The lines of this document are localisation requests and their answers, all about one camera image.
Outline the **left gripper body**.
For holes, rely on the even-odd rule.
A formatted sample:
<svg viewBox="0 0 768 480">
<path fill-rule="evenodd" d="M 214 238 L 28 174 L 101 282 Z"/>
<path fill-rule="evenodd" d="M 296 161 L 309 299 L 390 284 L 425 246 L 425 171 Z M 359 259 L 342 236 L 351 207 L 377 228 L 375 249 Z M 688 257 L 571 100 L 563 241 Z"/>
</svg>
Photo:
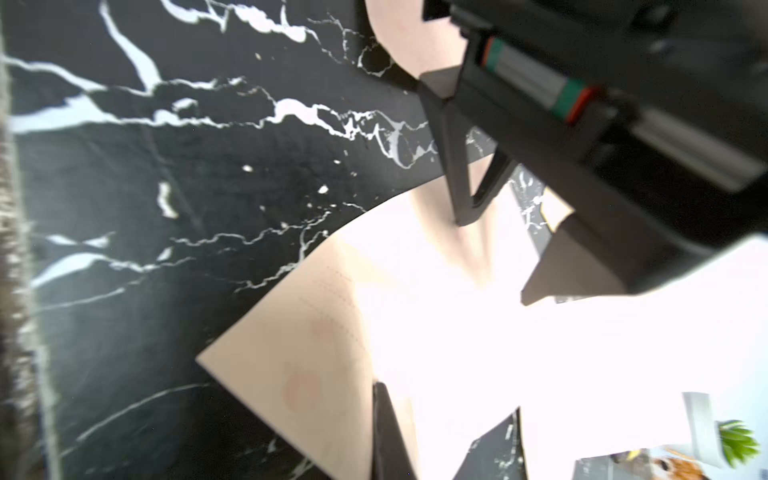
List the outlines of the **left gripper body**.
<svg viewBox="0 0 768 480">
<path fill-rule="evenodd" d="M 602 237 L 627 294 L 766 233 L 765 2 L 427 1 L 422 18 L 459 28 L 488 99 L 471 185 L 501 148 Z"/>
</svg>

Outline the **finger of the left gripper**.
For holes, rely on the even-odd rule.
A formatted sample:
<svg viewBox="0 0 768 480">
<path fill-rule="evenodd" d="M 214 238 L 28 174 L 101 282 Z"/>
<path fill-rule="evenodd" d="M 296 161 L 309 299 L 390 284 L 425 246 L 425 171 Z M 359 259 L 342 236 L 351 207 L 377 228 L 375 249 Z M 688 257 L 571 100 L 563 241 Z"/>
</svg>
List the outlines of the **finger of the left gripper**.
<svg viewBox="0 0 768 480">
<path fill-rule="evenodd" d="M 459 66 L 422 74 L 417 92 L 445 175 L 455 223 L 468 226 L 480 219 L 506 186 L 517 162 L 496 148 L 479 185 L 473 187 L 466 141 L 473 128 L 483 125 L 481 108 L 488 99 L 462 77 Z"/>
<path fill-rule="evenodd" d="M 625 295 L 626 282 L 615 271 L 618 257 L 581 217 L 560 223 L 521 291 L 533 305 L 547 297 Z"/>
</svg>

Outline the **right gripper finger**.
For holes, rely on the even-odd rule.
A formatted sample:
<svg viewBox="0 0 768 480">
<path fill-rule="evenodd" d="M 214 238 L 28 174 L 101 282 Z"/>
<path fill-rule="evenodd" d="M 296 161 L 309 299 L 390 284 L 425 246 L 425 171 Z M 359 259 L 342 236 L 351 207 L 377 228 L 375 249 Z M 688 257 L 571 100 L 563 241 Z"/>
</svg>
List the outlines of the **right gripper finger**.
<svg viewBox="0 0 768 480">
<path fill-rule="evenodd" d="M 383 382 L 373 385 L 373 480 L 416 479 L 394 405 Z"/>
</svg>

